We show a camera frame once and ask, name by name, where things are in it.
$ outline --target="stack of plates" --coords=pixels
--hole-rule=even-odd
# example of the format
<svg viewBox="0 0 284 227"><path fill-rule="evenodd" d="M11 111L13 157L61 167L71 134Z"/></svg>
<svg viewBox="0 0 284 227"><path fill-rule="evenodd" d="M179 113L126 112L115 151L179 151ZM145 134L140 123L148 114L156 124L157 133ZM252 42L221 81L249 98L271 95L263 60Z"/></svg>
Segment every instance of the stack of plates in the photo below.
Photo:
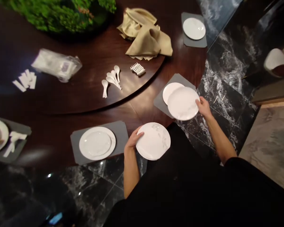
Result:
<svg viewBox="0 0 284 227"><path fill-rule="evenodd" d="M87 130L79 141L80 152L90 160L107 158L116 147L116 137L108 128L94 127Z"/></svg>
<svg viewBox="0 0 284 227"><path fill-rule="evenodd" d="M196 18L188 18L183 23L184 33L191 39L199 40L205 36L204 24Z"/></svg>
<svg viewBox="0 0 284 227"><path fill-rule="evenodd" d="M180 83L170 83L163 90L163 100L168 111L178 120L190 120L198 113L196 99L200 101L197 92Z"/></svg>
<svg viewBox="0 0 284 227"><path fill-rule="evenodd" d="M159 159L170 148L170 135L163 125L150 122L143 125L137 134L144 132L136 147L139 154L148 160Z"/></svg>

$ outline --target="black sleeve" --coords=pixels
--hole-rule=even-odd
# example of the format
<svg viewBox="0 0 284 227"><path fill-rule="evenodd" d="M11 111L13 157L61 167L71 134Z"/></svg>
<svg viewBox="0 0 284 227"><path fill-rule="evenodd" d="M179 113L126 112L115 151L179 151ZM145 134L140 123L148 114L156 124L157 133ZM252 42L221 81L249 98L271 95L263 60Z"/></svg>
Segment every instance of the black sleeve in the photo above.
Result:
<svg viewBox="0 0 284 227"><path fill-rule="evenodd" d="M224 167L234 209L248 210L249 218L284 222L282 187L242 158L230 158Z"/></svg>
<svg viewBox="0 0 284 227"><path fill-rule="evenodd" d="M125 210L125 199L118 201L111 209L103 227L116 226L116 223L120 222L123 211Z"/></svg>

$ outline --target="moss centerpiece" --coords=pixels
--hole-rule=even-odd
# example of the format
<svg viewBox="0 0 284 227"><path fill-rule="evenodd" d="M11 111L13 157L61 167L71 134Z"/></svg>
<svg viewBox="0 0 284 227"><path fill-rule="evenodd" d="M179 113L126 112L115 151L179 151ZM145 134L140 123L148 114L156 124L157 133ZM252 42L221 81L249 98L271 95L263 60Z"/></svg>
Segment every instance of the moss centerpiece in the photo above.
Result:
<svg viewBox="0 0 284 227"><path fill-rule="evenodd" d="M53 34L92 32L116 10L115 0L0 0L0 4Z"/></svg>

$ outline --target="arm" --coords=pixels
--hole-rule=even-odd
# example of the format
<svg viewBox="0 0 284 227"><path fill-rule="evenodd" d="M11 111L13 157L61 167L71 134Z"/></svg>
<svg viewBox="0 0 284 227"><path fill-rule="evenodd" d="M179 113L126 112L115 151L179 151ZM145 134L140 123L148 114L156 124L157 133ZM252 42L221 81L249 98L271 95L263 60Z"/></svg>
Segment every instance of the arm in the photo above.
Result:
<svg viewBox="0 0 284 227"><path fill-rule="evenodd" d="M209 103L202 96L200 96L200 100L201 102L199 102L199 100L196 100L199 111L206 120L209 132L216 147L217 154L221 162L225 164L228 159L237 157L237 153L234 150L234 147L232 146L229 139L220 128L218 122L211 114Z"/></svg>
<svg viewBox="0 0 284 227"><path fill-rule="evenodd" d="M127 198L132 192L134 187L137 185L140 180L140 172L136 159L135 145L138 139L144 135L144 132L141 132L137 135L138 130L141 128L138 127L128 139L128 142L124 148L124 197Z"/></svg>

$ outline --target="chair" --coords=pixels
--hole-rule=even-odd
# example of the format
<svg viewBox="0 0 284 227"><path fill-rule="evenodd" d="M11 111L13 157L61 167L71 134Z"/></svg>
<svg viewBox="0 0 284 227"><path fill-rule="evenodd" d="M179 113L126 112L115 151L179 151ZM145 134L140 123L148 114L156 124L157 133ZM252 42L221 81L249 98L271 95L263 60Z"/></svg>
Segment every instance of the chair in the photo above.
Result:
<svg viewBox="0 0 284 227"><path fill-rule="evenodd" d="M264 62L265 70L272 76L284 77L284 49L272 49Z"/></svg>

